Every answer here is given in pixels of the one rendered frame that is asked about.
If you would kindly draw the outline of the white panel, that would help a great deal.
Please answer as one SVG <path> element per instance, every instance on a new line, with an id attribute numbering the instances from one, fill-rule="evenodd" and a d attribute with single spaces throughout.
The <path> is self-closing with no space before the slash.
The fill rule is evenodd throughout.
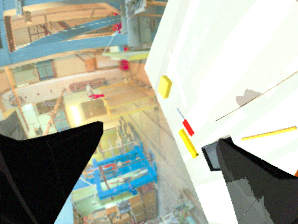
<path id="1" fill-rule="evenodd" d="M 209 120 L 298 73 L 298 0 L 257 0 L 190 80 Z"/>

